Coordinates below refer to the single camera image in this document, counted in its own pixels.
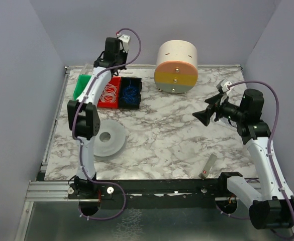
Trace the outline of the white perforated cable spool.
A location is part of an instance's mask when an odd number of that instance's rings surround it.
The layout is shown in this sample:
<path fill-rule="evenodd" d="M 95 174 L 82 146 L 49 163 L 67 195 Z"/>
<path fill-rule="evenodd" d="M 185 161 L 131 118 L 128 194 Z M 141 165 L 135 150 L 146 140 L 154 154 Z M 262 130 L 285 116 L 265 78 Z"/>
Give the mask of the white perforated cable spool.
<path fill-rule="evenodd" d="M 125 127 L 112 119 L 102 120 L 93 145 L 94 156 L 101 160 L 113 159 L 125 148 L 125 145 Z"/>

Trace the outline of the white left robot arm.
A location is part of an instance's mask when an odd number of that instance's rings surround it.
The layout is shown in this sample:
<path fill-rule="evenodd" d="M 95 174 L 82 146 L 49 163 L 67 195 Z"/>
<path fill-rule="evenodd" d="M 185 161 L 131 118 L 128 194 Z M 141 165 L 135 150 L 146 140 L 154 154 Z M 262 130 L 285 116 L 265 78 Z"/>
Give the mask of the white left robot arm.
<path fill-rule="evenodd" d="M 97 104 L 113 75 L 119 69 L 126 68 L 130 41 L 129 35 L 118 34 L 115 38 L 106 38 L 105 49 L 94 61 L 93 73 L 86 87 L 76 100 L 70 100 L 67 104 L 69 128 L 79 146 L 78 171 L 73 185 L 74 191 L 79 194 L 100 194 L 95 184 L 93 147 L 101 127 Z"/>

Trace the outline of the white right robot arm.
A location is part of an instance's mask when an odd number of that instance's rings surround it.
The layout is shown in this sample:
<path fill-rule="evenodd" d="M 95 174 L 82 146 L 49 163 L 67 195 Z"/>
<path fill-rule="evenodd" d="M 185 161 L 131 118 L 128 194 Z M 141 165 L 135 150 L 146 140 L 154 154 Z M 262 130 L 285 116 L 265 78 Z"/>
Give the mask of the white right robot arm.
<path fill-rule="evenodd" d="M 256 229 L 292 228 L 294 226 L 294 194 L 281 173 L 270 140 L 271 131 L 261 119 L 264 105 L 263 93 L 246 89 L 239 106 L 229 103 L 219 93 L 206 99 L 207 108 L 194 112 L 204 126 L 211 117 L 215 121 L 227 118 L 236 123 L 237 133 L 254 162 L 260 191 L 254 189 L 239 173 L 222 173 L 222 189 L 236 195 L 248 208 L 249 219 Z"/>

